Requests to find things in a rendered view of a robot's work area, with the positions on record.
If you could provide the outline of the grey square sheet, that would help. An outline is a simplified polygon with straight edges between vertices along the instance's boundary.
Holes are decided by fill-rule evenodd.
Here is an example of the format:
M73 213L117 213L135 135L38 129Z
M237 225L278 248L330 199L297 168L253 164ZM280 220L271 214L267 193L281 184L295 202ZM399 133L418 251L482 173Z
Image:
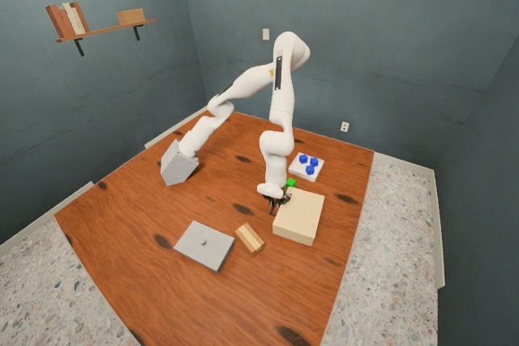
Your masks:
M234 237L193 220L174 249L218 272L234 242Z

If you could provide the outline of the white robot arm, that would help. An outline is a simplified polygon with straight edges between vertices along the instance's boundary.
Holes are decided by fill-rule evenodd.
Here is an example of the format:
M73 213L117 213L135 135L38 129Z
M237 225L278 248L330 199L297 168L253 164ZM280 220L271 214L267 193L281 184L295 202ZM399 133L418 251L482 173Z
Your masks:
M309 56L309 48L295 34L282 33L274 45L273 63L247 70L214 96L208 103L208 111L216 117L203 116L179 143L180 151L193 158L234 111L234 106L228 100L254 96L273 82L269 120L282 126L284 132L267 130L259 138L260 150L266 163L266 183L258 185L257 191L281 199L283 191L280 188L286 184L287 160L284 156L290 155L294 150L294 90L290 72L303 65Z

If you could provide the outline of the green block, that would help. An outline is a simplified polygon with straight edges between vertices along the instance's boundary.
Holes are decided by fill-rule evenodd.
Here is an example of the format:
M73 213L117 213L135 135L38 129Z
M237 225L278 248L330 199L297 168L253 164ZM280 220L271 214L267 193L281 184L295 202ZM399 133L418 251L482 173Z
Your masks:
M288 189L289 186L290 186L290 187L295 187L295 183L296 183L296 181L290 178L290 179L286 182L286 188Z

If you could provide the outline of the tan cardboard box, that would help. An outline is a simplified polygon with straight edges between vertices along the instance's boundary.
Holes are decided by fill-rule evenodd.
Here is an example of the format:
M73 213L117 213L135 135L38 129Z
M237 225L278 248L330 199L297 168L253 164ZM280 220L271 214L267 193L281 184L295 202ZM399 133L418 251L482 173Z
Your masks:
M259 254L264 248L264 242L255 231L245 223L235 231L236 238L241 242L251 257Z

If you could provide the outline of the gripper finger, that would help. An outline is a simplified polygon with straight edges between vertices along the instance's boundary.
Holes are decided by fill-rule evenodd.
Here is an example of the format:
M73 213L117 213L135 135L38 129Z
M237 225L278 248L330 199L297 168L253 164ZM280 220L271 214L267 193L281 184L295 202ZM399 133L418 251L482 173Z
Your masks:
M286 203L288 203L292 198L292 194L288 194L287 192L285 192L285 198L284 199L277 199L277 209L281 207L281 204L282 205L285 205Z
M270 207L272 207L272 205L274 204L274 198L271 197L271 196L268 196L266 194L263 194L263 196L264 196L265 199L268 199L269 205L270 205Z

